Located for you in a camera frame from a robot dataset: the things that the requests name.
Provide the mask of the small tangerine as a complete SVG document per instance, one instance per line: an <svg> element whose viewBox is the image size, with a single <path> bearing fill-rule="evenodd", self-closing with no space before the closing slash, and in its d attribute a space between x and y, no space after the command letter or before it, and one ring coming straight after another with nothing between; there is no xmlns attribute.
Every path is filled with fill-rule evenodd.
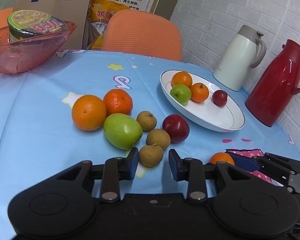
<svg viewBox="0 0 300 240"><path fill-rule="evenodd" d="M212 164L216 164L218 161L224 161L230 163L231 165L235 165L235 162L231 155L224 152L215 153L209 160L209 162Z"/></svg>

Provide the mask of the brown longan fruit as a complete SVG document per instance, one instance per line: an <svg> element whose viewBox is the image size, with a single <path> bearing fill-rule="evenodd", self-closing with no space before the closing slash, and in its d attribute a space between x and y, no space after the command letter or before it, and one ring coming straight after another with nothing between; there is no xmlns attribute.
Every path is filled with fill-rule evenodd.
<svg viewBox="0 0 300 240"><path fill-rule="evenodd" d="M142 127L142 130L145 132L149 132L149 131L153 130L157 125L157 119L149 111L140 112L138 114L136 120Z"/></svg>
<svg viewBox="0 0 300 240"><path fill-rule="evenodd" d="M146 145L139 151L139 162L145 167L155 167L163 159L164 152L158 145Z"/></svg>
<svg viewBox="0 0 300 240"><path fill-rule="evenodd" d="M166 150L171 143L169 134L163 129L153 129L147 135L148 145L160 146L163 150Z"/></svg>

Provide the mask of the large green apple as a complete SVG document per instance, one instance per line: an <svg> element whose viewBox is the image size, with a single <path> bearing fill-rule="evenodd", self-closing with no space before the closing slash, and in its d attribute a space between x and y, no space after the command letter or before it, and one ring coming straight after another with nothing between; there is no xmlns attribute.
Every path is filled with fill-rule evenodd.
<svg viewBox="0 0 300 240"><path fill-rule="evenodd" d="M107 140L121 150L129 150L140 140L143 134L141 125L129 115L114 113L103 124Z"/></svg>

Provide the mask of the large red plum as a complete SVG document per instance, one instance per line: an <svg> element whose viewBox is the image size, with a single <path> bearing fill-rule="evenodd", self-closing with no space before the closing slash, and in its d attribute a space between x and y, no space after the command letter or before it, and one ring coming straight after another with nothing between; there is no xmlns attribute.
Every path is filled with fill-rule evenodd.
<svg viewBox="0 0 300 240"><path fill-rule="evenodd" d="M190 133L189 124L178 114L167 116L162 122L162 128L169 134L172 143L184 141Z"/></svg>

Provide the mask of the large orange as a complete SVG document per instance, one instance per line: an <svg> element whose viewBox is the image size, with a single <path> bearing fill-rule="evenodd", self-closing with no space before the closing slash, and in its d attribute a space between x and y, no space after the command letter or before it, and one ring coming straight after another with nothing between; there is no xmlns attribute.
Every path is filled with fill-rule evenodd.
<svg viewBox="0 0 300 240"><path fill-rule="evenodd" d="M103 125L107 117L106 105L97 96L84 95L75 101L71 117L77 128L95 131Z"/></svg>

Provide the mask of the tangerine with stem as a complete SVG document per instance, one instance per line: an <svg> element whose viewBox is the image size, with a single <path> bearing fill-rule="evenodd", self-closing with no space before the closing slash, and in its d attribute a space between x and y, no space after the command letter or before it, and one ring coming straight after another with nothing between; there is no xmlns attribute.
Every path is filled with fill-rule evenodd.
<svg viewBox="0 0 300 240"><path fill-rule="evenodd" d="M133 109L133 100L122 89L112 89L103 98L106 105L107 115L122 113L129 115Z"/></svg>

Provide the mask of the small mandarin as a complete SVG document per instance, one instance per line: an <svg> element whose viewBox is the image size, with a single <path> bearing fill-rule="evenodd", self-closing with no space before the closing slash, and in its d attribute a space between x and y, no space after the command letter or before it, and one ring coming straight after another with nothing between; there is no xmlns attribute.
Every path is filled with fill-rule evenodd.
<svg viewBox="0 0 300 240"><path fill-rule="evenodd" d="M202 103L209 97L207 86L201 82L195 83L190 87L191 100L196 103Z"/></svg>

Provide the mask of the small green apple on plate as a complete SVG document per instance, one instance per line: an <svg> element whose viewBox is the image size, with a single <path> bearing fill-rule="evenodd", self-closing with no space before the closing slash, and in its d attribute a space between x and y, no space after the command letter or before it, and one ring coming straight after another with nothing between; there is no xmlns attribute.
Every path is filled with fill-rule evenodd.
<svg viewBox="0 0 300 240"><path fill-rule="evenodd" d="M177 84L170 90L170 95L181 105L185 105L190 101L192 93L186 85Z"/></svg>

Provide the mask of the blue star tablecloth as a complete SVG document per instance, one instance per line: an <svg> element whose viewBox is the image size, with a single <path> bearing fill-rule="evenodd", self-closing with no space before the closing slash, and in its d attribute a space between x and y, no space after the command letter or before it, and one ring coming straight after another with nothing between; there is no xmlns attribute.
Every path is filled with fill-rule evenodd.
<svg viewBox="0 0 300 240"><path fill-rule="evenodd" d="M237 132L218 133L186 119L188 138L171 144L182 158L194 157L207 163L228 148L261 149L300 160L300 132L288 131L287 114L279 124L264 126L246 109L247 92L234 92L220 85L208 68L154 57L101 51L59 53L41 67L19 75L0 74L0 239L15 233L7 207L19 192L83 160L103 164L128 152L112 146L100 128L84 132L72 122L70 105L80 95L103 98L106 92L122 88L133 99L131 116L150 111L161 128L163 120L178 111L165 98L160 74L183 70L201 76L225 90L239 105L245 126ZM120 183L125 193L185 194L186 182L176 182L169 168L167 152L155 168L138 168L133 181Z"/></svg>

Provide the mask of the white thermos jug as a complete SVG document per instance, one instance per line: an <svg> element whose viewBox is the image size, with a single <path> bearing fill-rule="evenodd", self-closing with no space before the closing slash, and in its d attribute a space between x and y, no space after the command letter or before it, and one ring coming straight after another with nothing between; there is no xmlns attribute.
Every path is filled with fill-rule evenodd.
<svg viewBox="0 0 300 240"><path fill-rule="evenodd" d="M267 46L262 40L263 33L243 25L229 43L213 77L225 87L239 91L250 70L263 60Z"/></svg>

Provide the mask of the orange chair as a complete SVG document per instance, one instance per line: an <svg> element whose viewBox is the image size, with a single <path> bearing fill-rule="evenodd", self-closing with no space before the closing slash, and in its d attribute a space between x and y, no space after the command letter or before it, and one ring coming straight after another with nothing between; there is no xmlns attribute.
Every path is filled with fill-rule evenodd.
<svg viewBox="0 0 300 240"><path fill-rule="evenodd" d="M182 59L181 35L173 22L131 9L119 11L110 19L101 50L178 62Z"/></svg>

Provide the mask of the pink plastic bowl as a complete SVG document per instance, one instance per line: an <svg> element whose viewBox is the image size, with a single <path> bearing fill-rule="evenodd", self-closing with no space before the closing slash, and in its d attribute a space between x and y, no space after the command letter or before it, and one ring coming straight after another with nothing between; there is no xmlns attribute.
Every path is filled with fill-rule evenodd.
<svg viewBox="0 0 300 240"><path fill-rule="evenodd" d="M0 73L20 74L45 63L61 49L77 28L70 21L66 21L66 24L66 30L16 41L10 40L8 27L0 28Z"/></svg>

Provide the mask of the yellow snack bag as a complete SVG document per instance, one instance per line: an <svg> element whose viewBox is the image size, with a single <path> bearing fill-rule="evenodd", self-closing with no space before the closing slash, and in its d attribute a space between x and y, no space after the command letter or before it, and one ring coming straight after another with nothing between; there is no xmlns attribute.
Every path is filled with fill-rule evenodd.
<svg viewBox="0 0 300 240"><path fill-rule="evenodd" d="M90 0L88 50L101 50L104 32L113 15L130 7L110 0Z"/></svg>

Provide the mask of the brown cardboard box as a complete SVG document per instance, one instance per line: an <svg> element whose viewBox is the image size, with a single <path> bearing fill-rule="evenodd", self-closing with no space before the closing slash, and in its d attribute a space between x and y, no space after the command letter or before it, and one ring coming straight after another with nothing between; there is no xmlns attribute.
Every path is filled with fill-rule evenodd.
<svg viewBox="0 0 300 240"><path fill-rule="evenodd" d="M88 46L88 8L90 0L15 0L17 10L37 10L49 13L77 25L76 30L63 45L64 49L86 49Z"/></svg>

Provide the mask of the instant noodle cup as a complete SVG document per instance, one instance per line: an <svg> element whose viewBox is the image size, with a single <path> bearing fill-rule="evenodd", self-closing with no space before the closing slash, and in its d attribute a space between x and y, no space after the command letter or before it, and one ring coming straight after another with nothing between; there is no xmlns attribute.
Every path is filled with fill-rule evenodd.
<svg viewBox="0 0 300 240"><path fill-rule="evenodd" d="M7 18L7 25L10 31L10 41L69 29L63 20L36 10L18 10L12 12Z"/></svg>

